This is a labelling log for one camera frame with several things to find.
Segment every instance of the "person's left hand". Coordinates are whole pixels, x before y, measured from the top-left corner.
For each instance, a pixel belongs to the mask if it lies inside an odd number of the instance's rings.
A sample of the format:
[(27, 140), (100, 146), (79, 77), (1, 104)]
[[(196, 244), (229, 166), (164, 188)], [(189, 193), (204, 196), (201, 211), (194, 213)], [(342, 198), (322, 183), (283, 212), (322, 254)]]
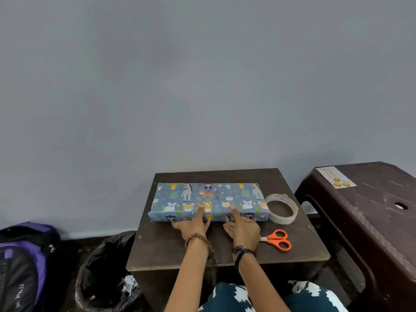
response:
[(205, 236), (211, 221), (208, 220), (207, 222), (202, 221), (202, 215), (204, 214), (204, 207), (199, 207), (198, 211), (196, 212), (195, 217), (192, 221), (189, 220), (181, 220), (178, 222), (172, 222), (172, 226), (175, 229), (178, 229), (182, 232), (182, 237), (185, 241), (187, 241), (191, 234), (199, 233)]

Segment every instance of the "wrapped gift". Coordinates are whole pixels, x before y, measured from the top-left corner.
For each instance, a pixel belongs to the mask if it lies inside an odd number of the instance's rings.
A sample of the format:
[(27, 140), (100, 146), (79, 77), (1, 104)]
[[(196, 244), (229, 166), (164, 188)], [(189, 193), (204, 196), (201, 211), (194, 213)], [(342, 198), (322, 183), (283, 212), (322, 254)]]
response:
[(269, 217), (264, 196), (256, 183), (159, 183), (148, 213), (153, 221), (191, 220), (199, 207), (204, 220), (233, 220), (234, 205), (243, 217), (266, 221)]

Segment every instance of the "hand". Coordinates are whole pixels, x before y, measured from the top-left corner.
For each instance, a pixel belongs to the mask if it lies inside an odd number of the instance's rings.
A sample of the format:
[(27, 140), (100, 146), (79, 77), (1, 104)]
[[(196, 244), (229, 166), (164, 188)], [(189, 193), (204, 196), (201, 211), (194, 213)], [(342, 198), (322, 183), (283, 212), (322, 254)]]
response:
[(189, 236), (194, 233), (199, 233), (205, 236), (211, 221), (208, 220), (204, 224), (202, 221), (202, 215), (204, 214), (204, 211), (204, 207), (199, 207), (192, 221), (181, 220), (178, 222), (172, 222), (172, 226), (182, 232), (182, 237), (185, 241), (187, 241)]
[(240, 216), (234, 206), (231, 206), (230, 209), (235, 222), (224, 223), (224, 230), (234, 240), (234, 246), (243, 245), (255, 251), (261, 238), (259, 225), (255, 220)]

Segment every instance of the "orange scissors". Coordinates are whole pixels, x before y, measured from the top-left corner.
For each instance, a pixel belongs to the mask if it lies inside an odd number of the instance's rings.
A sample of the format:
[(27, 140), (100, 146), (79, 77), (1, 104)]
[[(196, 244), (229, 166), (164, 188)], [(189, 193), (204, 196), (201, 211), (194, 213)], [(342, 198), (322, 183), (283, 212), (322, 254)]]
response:
[[(290, 242), (288, 241), (288, 234), (286, 233), (285, 230), (280, 230), (280, 229), (277, 229), (276, 231), (274, 231), (272, 234), (269, 234), (268, 236), (262, 237), (260, 239), (260, 242), (267, 242), (269, 244), (272, 244), (275, 247), (277, 247), (279, 250), (284, 251), (284, 252), (287, 252), (292, 248), (292, 244), (290, 244)], [(284, 243), (288, 247), (283, 248), (279, 245), (280, 243)]]

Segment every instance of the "purple fabric panel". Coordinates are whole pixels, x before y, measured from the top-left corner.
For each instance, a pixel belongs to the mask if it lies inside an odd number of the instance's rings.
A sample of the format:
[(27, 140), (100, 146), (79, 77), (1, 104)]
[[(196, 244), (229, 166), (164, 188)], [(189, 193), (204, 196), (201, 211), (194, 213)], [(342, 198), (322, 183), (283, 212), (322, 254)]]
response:
[(33, 223), (33, 222), (23, 222), (23, 223), (19, 223), (18, 225), (22, 226), (22, 227), (28, 227), (34, 230), (38, 230), (40, 232), (46, 232), (49, 231), (51, 228), (48, 227), (47, 225), (43, 225), (40, 223)]
[(8, 248), (5, 252), (4, 252), (4, 259), (7, 260), (9, 258), (13, 257), (13, 248)]
[(46, 260), (45, 257), (42, 255), (40, 250), (40, 246), (37, 246), (33, 243), (28, 241), (17, 241), (17, 242), (7, 242), (7, 243), (0, 243), (0, 247), (5, 246), (15, 246), (21, 247), (27, 250), (32, 256), (37, 270), (37, 278), (38, 278), (38, 287), (37, 287), (37, 294), (36, 294), (36, 303), (39, 300), (40, 293), (43, 289), (43, 285), (45, 284), (46, 278)]

